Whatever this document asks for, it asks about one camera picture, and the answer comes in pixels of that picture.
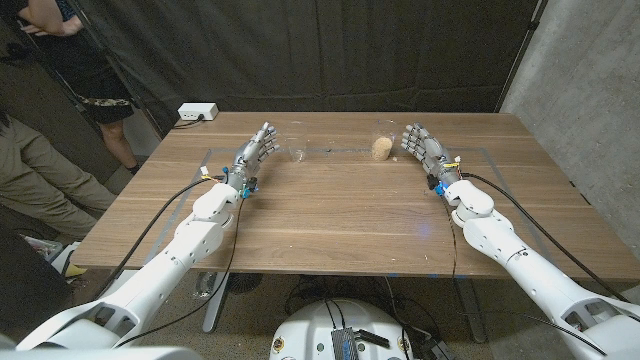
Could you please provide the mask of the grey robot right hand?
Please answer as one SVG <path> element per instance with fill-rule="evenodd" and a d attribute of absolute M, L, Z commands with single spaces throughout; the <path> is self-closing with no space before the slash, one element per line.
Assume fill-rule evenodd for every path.
<path fill-rule="evenodd" d="M 462 179 L 459 161 L 420 123 L 405 127 L 401 146 L 422 164 L 429 189 L 439 196 L 443 196 L 451 184 Z"/>

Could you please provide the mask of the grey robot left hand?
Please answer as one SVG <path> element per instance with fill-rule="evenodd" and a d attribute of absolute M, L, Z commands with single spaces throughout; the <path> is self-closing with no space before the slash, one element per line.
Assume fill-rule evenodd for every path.
<path fill-rule="evenodd" d="M 275 127 L 265 122 L 255 135 L 237 149 L 226 175 L 227 185 L 238 191 L 245 188 L 259 171 L 260 164 L 279 149 L 276 134 Z"/>

